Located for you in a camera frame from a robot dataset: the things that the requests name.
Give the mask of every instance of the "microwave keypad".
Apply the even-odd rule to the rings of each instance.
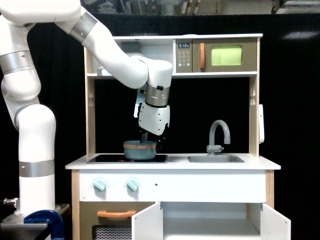
[[[175,46],[176,72],[192,73],[192,44],[191,41],[176,41]]]

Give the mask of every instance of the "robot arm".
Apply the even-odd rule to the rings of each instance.
[[[113,40],[110,31],[81,7],[79,0],[0,0],[0,12],[10,21],[7,25],[11,25],[9,27],[14,29],[9,33],[11,38],[7,40],[9,42],[7,46],[12,45],[10,41],[14,43],[16,39],[23,38],[22,46],[28,52],[28,59],[32,62],[27,44],[28,31],[33,27],[30,23],[54,22],[92,52],[101,65],[127,87],[138,89],[147,82],[146,100],[142,103],[139,115],[140,127],[159,136],[163,133],[165,126],[169,126],[168,97],[172,64],[141,56],[127,56]],[[24,31],[22,37],[20,32],[16,34],[16,29],[20,32]],[[16,48],[15,46],[13,49],[6,49],[8,50],[6,52],[0,50],[0,56],[21,52],[21,49]],[[37,96],[40,91],[38,76],[33,83],[39,86],[35,95]],[[21,107],[19,105],[11,111],[12,121],[16,110]]]
[[[20,212],[28,215],[55,208],[56,120],[38,100],[41,84],[27,43],[34,23],[56,23],[124,85],[137,89],[147,82],[139,125],[156,135],[169,125],[172,65],[141,56],[128,57],[109,30],[82,8],[79,0],[0,0],[0,12],[0,67],[4,75],[1,90],[11,120],[19,130]]]
[[[113,40],[110,31],[83,7],[81,17],[73,25],[56,22],[66,33],[87,48],[100,64],[127,87],[138,89],[147,82],[146,99],[139,114],[139,126],[161,135],[169,126],[169,89],[173,66],[163,60],[151,60],[139,55],[129,57]]]

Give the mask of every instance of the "faucet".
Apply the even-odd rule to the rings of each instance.
[[[215,153],[221,153],[221,151],[224,149],[221,147],[221,145],[215,145],[215,133],[218,126],[221,126],[223,129],[224,134],[224,144],[230,144],[230,131],[229,127],[226,124],[226,122],[222,120],[215,121],[210,128],[210,134],[209,134],[209,145],[206,146],[206,151],[209,153],[208,156],[214,155]]]

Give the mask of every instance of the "stovetop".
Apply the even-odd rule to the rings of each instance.
[[[87,161],[87,164],[166,164],[168,155],[156,155],[151,160],[132,160],[124,154],[101,154]]]

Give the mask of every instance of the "microwave window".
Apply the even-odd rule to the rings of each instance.
[[[241,65],[241,45],[220,45],[211,48],[212,66],[234,66]]]
[[[190,48],[190,42],[185,42],[185,43],[179,43],[178,44],[178,49],[189,49]]]

